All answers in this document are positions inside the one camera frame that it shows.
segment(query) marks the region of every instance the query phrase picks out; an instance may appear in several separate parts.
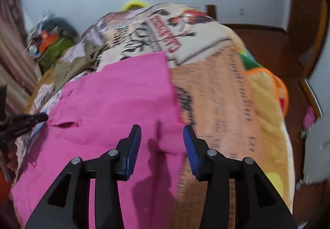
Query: pink cloth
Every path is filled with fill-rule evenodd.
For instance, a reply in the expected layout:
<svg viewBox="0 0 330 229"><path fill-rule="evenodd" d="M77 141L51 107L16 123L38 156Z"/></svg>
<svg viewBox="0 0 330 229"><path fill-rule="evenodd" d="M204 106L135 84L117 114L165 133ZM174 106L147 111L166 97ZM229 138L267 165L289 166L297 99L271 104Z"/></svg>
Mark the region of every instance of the pink cloth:
<svg viewBox="0 0 330 229"><path fill-rule="evenodd" d="M312 106L309 106L303 120L304 130L309 129L316 122L315 113Z"/></svg>
<svg viewBox="0 0 330 229"><path fill-rule="evenodd" d="M185 148L180 107L162 52L132 57L66 84L12 189L23 222L73 157L99 157L127 137L133 124L142 130L138 159L131 179L118 182L125 228L168 228ZM90 198L90 228L95 228L93 193Z"/></svg>

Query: wall outlet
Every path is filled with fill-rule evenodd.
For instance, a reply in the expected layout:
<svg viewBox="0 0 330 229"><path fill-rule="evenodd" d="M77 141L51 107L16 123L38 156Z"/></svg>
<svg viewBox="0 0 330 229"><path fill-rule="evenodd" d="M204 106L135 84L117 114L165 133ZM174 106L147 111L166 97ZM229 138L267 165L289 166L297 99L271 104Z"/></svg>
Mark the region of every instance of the wall outlet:
<svg viewBox="0 0 330 229"><path fill-rule="evenodd" d="M238 10L238 15L244 16L245 15L245 9L244 8L240 8Z"/></svg>

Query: wooden door frame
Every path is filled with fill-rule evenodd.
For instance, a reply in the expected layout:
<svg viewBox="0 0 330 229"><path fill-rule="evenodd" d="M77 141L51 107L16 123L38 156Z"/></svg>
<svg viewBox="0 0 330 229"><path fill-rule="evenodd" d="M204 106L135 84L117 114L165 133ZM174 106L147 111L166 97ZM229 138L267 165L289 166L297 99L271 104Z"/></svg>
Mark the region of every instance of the wooden door frame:
<svg viewBox="0 0 330 229"><path fill-rule="evenodd" d="M321 3L321 18L320 23L318 26L318 32L315 38L315 42L313 45L313 53L311 54L310 58L308 59L308 62L305 66L304 72L300 79L300 84L303 87L303 90L305 91L311 106L313 107L313 110L315 112L316 117L323 116L322 109L316 99L316 96L311 89L311 86L308 83L308 78L311 76L319 58L321 55L321 52L324 47L324 42L327 36L328 32L328 24L329 24L329 6L326 2L326 0L322 0Z"/></svg>

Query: bed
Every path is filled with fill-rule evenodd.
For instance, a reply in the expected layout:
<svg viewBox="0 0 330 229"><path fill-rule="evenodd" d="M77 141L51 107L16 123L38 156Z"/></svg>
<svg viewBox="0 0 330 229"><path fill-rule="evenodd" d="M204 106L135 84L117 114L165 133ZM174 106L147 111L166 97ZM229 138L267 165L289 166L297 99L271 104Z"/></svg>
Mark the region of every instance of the bed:
<svg viewBox="0 0 330 229"><path fill-rule="evenodd" d="M59 62L70 63L84 56L85 45L91 42L109 49L99 55L96 67L84 70L71 81L133 56L165 52L182 119L193 124L197 136L225 156L253 157L292 210L295 174L292 146L284 122L288 110L286 87L254 61L231 29L201 11L180 4L165 3L130 12L109 13L88 28L81 42L68 49ZM26 113L49 113L60 100L62 89L54 93L54 74L55 68L44 74ZM227 114L221 116L221 110L215 110L219 105ZM244 132L237 134L240 130L237 124L246 128ZM17 139L17 183L24 174L24 157L32 143L38 141L41 126L32 134ZM171 228L198 228L203 193L199 193L202 196L196 193L193 201L185 195L194 190L203 191L205 186L192 187L193 182L186 160L174 202ZM197 207L187 210L187 205Z"/></svg>

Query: yellow object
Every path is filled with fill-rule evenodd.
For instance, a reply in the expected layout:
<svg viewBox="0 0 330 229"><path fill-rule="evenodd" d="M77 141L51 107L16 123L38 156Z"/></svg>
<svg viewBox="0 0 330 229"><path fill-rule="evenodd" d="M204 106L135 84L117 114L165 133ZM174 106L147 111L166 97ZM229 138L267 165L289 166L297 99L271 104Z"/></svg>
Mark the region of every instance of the yellow object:
<svg viewBox="0 0 330 229"><path fill-rule="evenodd" d="M294 173L290 171L290 159L286 143L286 134L282 130L284 115L279 104L280 82L265 68L255 68L246 71L255 105L260 121L262 139L265 146L265 160L260 161L259 166L264 172L268 172L268 178L281 194L289 209L292 209Z"/></svg>
<svg viewBox="0 0 330 229"><path fill-rule="evenodd" d="M272 184L278 191L279 195L283 197L284 188L283 188L283 182L281 181L281 177L275 172L266 173L266 176L272 182Z"/></svg>
<svg viewBox="0 0 330 229"><path fill-rule="evenodd" d="M132 0L130 2L128 2L127 4L125 4L125 6L123 7L123 9L121 11L127 11L127 10L131 10L131 9L136 9L136 8L145 8L149 6L147 3L144 3L142 1L139 0Z"/></svg>

